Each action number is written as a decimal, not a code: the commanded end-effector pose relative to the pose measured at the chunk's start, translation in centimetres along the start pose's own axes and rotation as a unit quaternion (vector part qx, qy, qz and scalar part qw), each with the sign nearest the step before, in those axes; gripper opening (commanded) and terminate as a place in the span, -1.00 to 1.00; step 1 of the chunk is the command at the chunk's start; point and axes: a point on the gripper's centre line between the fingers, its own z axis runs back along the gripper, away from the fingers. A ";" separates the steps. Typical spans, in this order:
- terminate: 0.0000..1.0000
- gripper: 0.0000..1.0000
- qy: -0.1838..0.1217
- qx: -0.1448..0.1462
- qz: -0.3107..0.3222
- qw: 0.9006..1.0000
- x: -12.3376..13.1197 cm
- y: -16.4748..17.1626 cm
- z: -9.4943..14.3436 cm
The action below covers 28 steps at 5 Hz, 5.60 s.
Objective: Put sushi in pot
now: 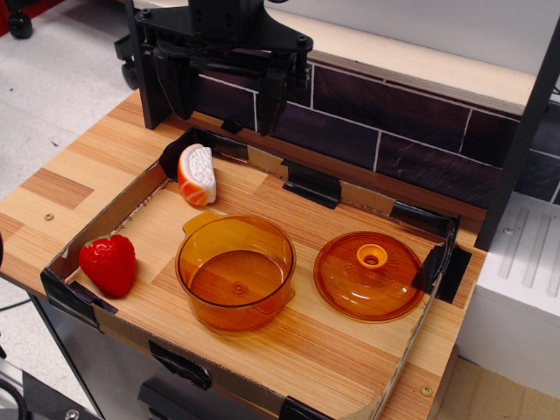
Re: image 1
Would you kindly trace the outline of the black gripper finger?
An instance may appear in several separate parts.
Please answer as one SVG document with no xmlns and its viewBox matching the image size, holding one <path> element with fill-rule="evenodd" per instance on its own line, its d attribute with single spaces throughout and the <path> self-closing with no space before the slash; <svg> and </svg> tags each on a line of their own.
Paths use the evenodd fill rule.
<svg viewBox="0 0 560 420">
<path fill-rule="evenodd" d="M 258 132 L 267 136 L 277 130 L 287 102 L 288 72 L 282 68 L 269 68 L 258 79 L 256 98 Z"/>
<path fill-rule="evenodd" d="M 159 48 L 152 53 L 157 79 L 174 114 L 187 120 L 196 104 L 196 72 L 186 59 L 172 57 Z"/>
</svg>

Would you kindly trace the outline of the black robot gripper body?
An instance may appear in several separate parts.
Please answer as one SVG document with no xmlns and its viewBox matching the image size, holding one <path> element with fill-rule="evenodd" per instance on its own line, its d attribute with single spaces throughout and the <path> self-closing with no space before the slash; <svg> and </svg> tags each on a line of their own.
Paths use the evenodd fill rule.
<svg viewBox="0 0 560 420">
<path fill-rule="evenodd" d="M 277 22 L 263 1 L 190 1 L 144 8 L 135 15 L 142 46 L 197 71 L 286 78 L 285 90 L 307 88 L 311 37 Z"/>
</svg>

